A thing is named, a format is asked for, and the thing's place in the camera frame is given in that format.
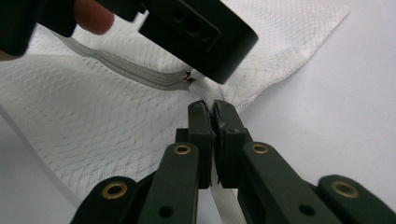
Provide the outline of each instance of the white textured fabric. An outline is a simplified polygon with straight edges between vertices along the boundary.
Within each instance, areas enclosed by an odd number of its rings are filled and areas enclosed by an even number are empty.
[[[224,85],[204,77],[190,90],[209,103],[225,100],[238,111],[302,66],[349,11],[322,0],[223,2],[253,28],[260,41]]]
[[[139,180],[157,168],[176,128],[186,127],[188,104],[222,99],[240,111],[304,64],[347,14],[347,7],[317,0],[224,2],[260,41],[223,86],[202,77],[189,91],[152,89],[76,54],[37,27],[27,56],[0,63],[0,105],[80,199],[113,175]],[[163,74],[190,69],[138,34],[137,26],[117,20],[105,36],[78,29],[74,38]]]

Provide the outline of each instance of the zipper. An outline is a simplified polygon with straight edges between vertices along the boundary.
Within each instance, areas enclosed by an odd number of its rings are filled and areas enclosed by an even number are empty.
[[[180,71],[173,74],[159,73],[135,63],[128,62],[106,51],[87,48],[73,37],[53,34],[75,53],[82,57],[94,58],[112,71],[142,85],[162,91],[176,91],[188,90],[191,84],[191,79],[189,78],[191,70]]]

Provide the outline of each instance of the black mechanical arm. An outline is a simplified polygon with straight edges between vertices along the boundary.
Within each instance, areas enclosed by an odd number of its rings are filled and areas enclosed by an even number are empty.
[[[276,150],[253,142],[235,108],[216,101],[189,106],[189,128],[177,130],[158,170],[145,179],[99,183],[77,210],[79,223],[195,223],[198,189],[211,183],[212,151],[225,189],[238,189],[247,223],[396,223],[396,215],[362,185],[340,175],[303,181]]]

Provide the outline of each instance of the white surface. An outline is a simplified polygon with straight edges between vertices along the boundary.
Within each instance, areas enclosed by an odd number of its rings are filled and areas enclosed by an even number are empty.
[[[253,139],[278,149],[303,179],[345,175],[396,210],[396,2],[340,2],[350,6],[347,18],[242,118]],[[31,155],[0,150],[0,222],[67,223],[75,208]],[[210,197],[200,199],[202,223],[218,223]]]

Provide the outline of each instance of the fingertip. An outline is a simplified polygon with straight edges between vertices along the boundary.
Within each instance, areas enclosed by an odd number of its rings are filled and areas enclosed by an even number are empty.
[[[0,50],[0,61],[11,61],[20,58],[21,56],[9,55],[2,50]]]
[[[103,35],[114,22],[114,14],[93,0],[77,0],[75,16],[79,26],[96,35]]]

